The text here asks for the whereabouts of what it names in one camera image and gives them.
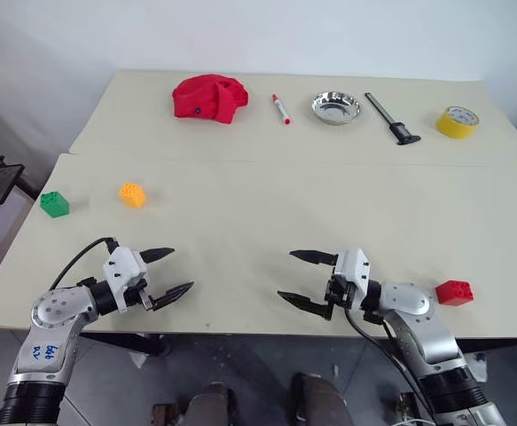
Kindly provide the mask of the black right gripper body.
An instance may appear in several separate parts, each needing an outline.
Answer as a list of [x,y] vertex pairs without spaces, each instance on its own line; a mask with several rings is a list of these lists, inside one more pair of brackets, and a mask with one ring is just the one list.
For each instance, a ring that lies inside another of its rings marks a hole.
[[355,283],[348,281],[345,278],[332,275],[329,279],[325,290],[325,301],[327,302],[325,308],[325,316],[333,315],[333,308],[335,306],[341,307],[345,310],[350,310],[355,293]]

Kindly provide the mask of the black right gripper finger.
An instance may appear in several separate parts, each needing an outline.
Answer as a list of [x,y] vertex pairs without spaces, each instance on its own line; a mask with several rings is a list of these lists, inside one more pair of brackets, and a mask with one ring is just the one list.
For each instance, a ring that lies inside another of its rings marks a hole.
[[289,255],[311,264],[325,264],[330,266],[335,266],[338,259],[336,254],[329,254],[322,251],[309,249],[292,250],[289,252]]
[[330,304],[317,304],[306,296],[285,291],[278,291],[278,295],[299,310],[315,314],[324,320],[330,320],[333,316],[333,307]]

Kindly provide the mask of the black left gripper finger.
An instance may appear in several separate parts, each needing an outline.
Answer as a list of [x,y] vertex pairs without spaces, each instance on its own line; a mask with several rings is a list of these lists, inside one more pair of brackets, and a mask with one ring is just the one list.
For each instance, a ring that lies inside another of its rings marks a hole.
[[169,289],[164,296],[158,297],[158,298],[151,298],[152,303],[152,309],[153,310],[159,310],[169,304],[174,303],[177,301],[180,297],[182,297],[187,291],[189,291],[192,286],[194,285],[194,282],[188,282],[185,284],[181,284],[178,286],[175,286],[171,289]]
[[139,253],[140,257],[146,264],[150,264],[161,260],[162,258],[172,254],[173,248],[149,248]]

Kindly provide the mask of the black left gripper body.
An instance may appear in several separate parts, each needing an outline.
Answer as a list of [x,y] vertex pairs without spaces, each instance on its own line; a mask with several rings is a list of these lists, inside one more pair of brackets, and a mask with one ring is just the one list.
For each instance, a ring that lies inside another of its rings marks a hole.
[[153,309],[153,299],[146,292],[147,288],[146,279],[140,279],[133,286],[129,286],[124,291],[124,301],[127,307],[132,307],[137,304],[142,305],[147,311],[151,311]]

